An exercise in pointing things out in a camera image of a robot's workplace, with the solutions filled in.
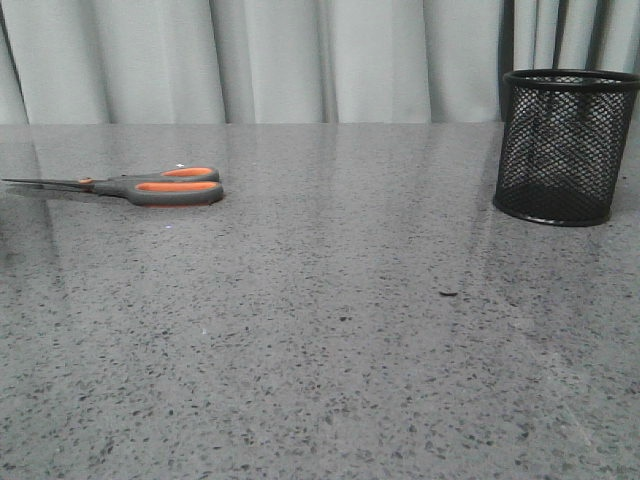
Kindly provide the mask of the grey and orange scissors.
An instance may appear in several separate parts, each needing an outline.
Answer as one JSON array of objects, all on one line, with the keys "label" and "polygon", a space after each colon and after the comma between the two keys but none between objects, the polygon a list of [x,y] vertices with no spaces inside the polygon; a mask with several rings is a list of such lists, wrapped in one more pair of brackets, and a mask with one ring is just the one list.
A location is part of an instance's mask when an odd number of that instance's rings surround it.
[{"label": "grey and orange scissors", "polygon": [[7,179],[7,182],[69,187],[96,195],[124,198],[134,205],[146,207],[210,205],[224,196],[219,172],[209,167],[178,168],[108,179]]}]

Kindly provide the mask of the black mesh pen bucket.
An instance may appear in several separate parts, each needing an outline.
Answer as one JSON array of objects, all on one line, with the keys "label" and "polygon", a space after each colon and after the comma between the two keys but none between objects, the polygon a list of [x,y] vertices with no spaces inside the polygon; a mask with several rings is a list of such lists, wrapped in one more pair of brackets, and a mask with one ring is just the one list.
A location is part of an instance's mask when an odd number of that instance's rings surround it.
[{"label": "black mesh pen bucket", "polygon": [[635,74],[515,70],[494,206],[535,223],[583,227],[610,217],[639,92]]}]

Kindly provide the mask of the grey curtain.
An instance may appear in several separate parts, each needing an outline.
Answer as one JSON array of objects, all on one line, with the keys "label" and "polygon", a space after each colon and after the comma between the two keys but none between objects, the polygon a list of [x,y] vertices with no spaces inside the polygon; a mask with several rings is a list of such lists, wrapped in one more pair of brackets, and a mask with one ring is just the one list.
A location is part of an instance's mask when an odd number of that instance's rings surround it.
[{"label": "grey curtain", "polygon": [[635,1],[5,1],[5,124],[480,122],[515,69],[639,69]]}]

